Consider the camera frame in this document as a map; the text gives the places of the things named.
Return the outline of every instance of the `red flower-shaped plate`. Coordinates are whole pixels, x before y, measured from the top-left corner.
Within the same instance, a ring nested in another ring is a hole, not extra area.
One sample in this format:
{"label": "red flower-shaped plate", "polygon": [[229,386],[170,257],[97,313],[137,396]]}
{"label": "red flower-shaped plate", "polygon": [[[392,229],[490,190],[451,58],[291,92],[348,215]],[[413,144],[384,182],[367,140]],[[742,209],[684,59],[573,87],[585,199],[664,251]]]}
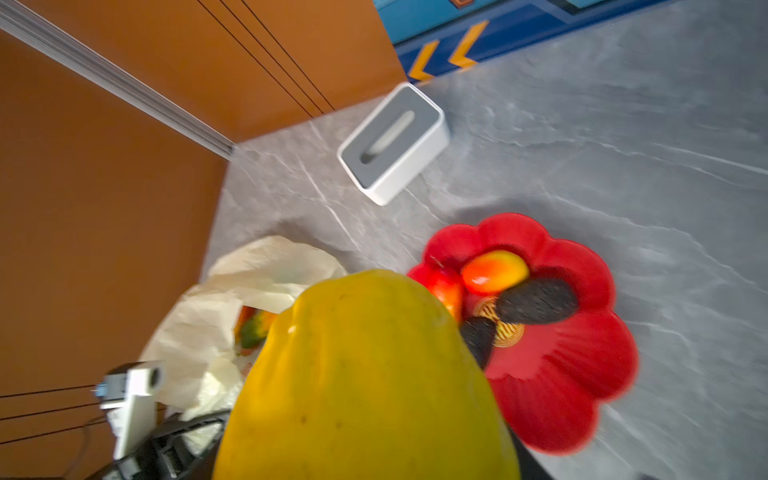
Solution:
{"label": "red flower-shaped plate", "polygon": [[[558,277],[576,292],[578,311],[563,322],[526,325],[513,346],[495,347],[485,368],[505,419],[529,448],[568,455],[584,448],[598,427],[598,405],[622,396],[637,375],[637,347],[613,312],[616,288],[592,250],[555,239],[537,221],[499,214],[477,227],[451,225],[429,240],[409,276],[421,282],[440,265],[460,271],[476,256],[509,250],[531,276]],[[465,295],[465,317],[477,297]]]}

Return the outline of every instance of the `countertop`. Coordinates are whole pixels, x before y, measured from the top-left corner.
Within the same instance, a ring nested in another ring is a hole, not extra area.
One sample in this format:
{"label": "countertop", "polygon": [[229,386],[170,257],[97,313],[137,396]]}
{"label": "countertop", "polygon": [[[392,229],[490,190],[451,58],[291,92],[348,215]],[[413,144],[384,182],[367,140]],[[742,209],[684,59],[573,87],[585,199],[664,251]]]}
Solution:
{"label": "countertop", "polygon": [[206,265],[279,233],[405,272],[512,211],[599,253],[641,371],[557,480],[768,475],[768,2],[681,0],[437,78],[452,142],[387,207],[336,149],[376,102],[238,146]]}

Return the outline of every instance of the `white plastic bag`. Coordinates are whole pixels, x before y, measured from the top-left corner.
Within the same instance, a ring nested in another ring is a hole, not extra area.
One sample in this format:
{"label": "white plastic bag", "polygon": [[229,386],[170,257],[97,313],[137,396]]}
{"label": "white plastic bag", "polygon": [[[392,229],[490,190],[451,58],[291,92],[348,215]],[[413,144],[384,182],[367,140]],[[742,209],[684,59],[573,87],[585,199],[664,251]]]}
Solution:
{"label": "white plastic bag", "polygon": [[221,257],[204,283],[181,296],[141,353],[141,362],[164,362],[157,401],[190,409],[186,418],[230,408],[243,387],[243,364],[253,361],[238,363],[234,349],[243,305],[280,313],[314,283],[344,275],[332,255],[277,236]]}

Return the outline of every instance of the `dark avocado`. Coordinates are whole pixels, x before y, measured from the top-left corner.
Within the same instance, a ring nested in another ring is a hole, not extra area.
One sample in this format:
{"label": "dark avocado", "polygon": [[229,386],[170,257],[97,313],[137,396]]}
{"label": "dark avocado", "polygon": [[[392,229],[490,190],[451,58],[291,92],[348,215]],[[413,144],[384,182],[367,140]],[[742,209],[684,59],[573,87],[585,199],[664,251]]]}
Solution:
{"label": "dark avocado", "polygon": [[496,336],[494,321],[483,316],[471,316],[461,324],[458,332],[480,369],[485,369],[493,350],[493,337]]}
{"label": "dark avocado", "polygon": [[578,310],[576,293],[558,278],[528,279],[508,288],[496,300],[496,314],[504,323],[548,325]]}

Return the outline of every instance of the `papaya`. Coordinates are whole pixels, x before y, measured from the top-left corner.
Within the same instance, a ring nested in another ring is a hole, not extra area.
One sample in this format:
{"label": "papaya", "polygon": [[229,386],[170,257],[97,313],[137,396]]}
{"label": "papaya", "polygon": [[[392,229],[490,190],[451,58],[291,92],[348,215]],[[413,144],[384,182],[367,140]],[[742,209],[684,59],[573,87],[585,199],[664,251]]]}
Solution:
{"label": "papaya", "polygon": [[270,328],[214,480],[519,480],[515,447],[458,325],[388,270],[326,280]]}

